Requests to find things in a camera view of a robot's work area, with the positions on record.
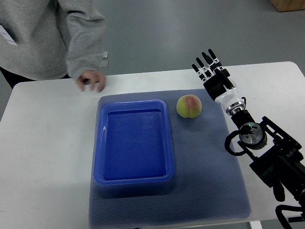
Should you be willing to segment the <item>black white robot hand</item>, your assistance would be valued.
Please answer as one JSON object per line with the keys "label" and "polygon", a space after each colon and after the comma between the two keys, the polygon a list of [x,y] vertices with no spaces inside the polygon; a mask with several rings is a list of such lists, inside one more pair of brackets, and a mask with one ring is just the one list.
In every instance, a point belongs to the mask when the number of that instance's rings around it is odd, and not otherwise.
{"label": "black white robot hand", "polygon": [[[239,112],[245,110],[245,99],[238,95],[238,89],[229,79],[229,72],[226,69],[223,69],[221,62],[212,49],[208,49],[208,52],[211,57],[205,52],[202,52],[202,56],[209,65],[210,70],[205,67],[199,57],[196,57],[196,61],[200,65],[203,73],[195,64],[192,64],[192,68],[198,74],[201,81],[203,81],[203,86],[208,95],[214,102],[221,105],[225,112]],[[215,74],[215,69],[217,67],[221,70],[221,73]]]}

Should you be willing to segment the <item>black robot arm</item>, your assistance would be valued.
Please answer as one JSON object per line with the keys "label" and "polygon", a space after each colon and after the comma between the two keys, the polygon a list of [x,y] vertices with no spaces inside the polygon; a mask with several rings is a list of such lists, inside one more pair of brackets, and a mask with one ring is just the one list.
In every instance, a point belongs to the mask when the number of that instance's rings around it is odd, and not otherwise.
{"label": "black robot arm", "polygon": [[218,103],[237,129],[225,139],[224,147],[233,156],[248,155],[250,168],[270,188],[279,202],[285,200],[288,190],[298,206],[281,204],[276,216],[285,229],[291,228],[283,211],[300,212],[298,220],[305,219],[305,167],[301,145],[266,116],[257,123],[246,109],[246,98],[240,97],[230,73],[223,67],[212,49],[202,53],[204,61],[196,58],[192,68],[203,82],[211,99]]}

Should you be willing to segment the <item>grey sweatshirt sleeve forearm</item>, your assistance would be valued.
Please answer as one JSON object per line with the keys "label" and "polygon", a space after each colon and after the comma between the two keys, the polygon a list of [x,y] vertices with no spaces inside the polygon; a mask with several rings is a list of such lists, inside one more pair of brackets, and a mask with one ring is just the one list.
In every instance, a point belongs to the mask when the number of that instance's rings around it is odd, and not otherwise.
{"label": "grey sweatshirt sleeve forearm", "polygon": [[71,36],[67,70],[71,78],[78,80],[86,71],[99,71],[102,67],[105,18],[93,7],[91,0],[61,0],[60,5],[67,13]]}

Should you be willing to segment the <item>person's bare hand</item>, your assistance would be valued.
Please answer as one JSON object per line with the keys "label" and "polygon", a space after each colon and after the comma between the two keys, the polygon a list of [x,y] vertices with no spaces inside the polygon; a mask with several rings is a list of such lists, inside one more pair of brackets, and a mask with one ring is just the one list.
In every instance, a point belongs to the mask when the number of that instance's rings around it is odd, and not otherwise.
{"label": "person's bare hand", "polygon": [[106,86],[106,76],[98,71],[87,70],[76,81],[82,92],[85,91],[85,82],[89,83],[91,91],[96,89],[100,93]]}

